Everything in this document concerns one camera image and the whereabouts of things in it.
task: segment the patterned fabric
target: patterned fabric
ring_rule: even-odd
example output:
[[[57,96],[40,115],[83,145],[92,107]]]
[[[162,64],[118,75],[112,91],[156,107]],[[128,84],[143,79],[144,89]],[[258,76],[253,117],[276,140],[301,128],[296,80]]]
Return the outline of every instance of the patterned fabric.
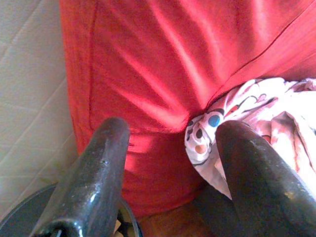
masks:
[[[316,196],[316,79],[253,79],[234,88],[194,118],[185,135],[186,152],[200,175],[231,198],[219,159],[215,131],[241,120],[265,138]]]

